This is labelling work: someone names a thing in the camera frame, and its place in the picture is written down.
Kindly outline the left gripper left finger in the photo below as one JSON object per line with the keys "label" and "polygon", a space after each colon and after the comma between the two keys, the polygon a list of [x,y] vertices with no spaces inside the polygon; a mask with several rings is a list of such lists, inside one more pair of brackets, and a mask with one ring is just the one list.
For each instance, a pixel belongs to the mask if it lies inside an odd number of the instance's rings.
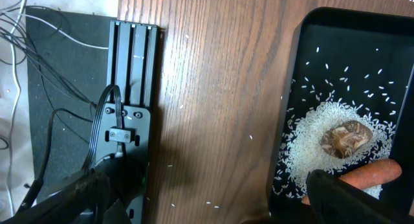
{"label": "left gripper left finger", "polygon": [[92,222],[102,223],[111,206],[110,170],[112,160],[104,160],[89,174],[37,205],[5,220],[9,224],[71,223],[82,212],[92,210]]}

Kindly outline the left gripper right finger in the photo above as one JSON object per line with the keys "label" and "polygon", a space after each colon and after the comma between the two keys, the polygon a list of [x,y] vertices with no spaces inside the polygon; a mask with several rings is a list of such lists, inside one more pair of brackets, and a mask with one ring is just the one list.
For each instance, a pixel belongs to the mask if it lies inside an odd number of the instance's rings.
{"label": "left gripper right finger", "polygon": [[308,174],[307,195],[318,223],[409,224],[413,217],[324,172]]}

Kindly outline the orange carrot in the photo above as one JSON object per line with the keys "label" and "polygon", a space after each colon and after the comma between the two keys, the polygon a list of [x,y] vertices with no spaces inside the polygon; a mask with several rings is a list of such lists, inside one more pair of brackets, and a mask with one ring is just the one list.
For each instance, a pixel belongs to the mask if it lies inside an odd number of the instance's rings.
{"label": "orange carrot", "polygon": [[364,190],[394,181],[401,175],[402,168],[398,162],[393,159],[380,159],[339,176],[339,180]]}

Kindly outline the white rice pile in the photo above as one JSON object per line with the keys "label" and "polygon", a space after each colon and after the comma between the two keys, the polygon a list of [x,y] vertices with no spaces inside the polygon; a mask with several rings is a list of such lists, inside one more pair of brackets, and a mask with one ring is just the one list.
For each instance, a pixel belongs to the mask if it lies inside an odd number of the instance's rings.
{"label": "white rice pile", "polygon": [[[391,56],[384,48],[320,43],[301,48],[290,81],[272,195],[301,200],[313,170],[343,175],[388,158],[411,70],[409,54]],[[367,126],[372,140],[345,159],[325,153],[323,134],[350,120]]]}

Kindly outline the brown food scrap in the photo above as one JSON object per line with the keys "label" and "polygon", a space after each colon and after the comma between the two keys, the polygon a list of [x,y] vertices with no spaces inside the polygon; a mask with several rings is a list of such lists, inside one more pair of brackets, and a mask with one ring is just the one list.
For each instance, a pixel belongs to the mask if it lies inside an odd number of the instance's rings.
{"label": "brown food scrap", "polygon": [[326,131],[320,145],[330,156],[345,159],[354,155],[373,138],[373,132],[356,120],[344,122]]}

